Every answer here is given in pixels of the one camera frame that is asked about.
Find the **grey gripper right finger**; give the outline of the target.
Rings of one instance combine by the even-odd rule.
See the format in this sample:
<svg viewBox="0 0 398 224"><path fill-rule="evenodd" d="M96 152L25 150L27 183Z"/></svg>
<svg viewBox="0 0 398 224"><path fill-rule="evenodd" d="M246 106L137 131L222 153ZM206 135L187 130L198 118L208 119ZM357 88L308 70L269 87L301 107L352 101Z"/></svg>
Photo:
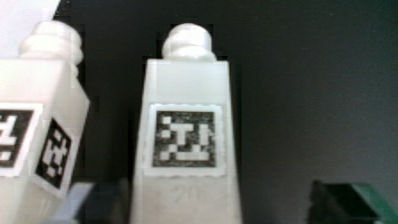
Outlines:
<svg viewBox="0 0 398 224"><path fill-rule="evenodd" d="M395 211L366 183L313 181L308 224L398 224Z"/></svg>

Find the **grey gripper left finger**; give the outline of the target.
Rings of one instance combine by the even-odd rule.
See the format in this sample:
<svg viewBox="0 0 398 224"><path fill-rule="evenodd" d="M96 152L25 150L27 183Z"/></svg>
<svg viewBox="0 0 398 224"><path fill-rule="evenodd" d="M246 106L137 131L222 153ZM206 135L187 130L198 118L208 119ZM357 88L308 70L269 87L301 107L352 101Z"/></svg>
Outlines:
<svg viewBox="0 0 398 224"><path fill-rule="evenodd" d="M128 182L79 182L52 216L52 224L128 224Z"/></svg>

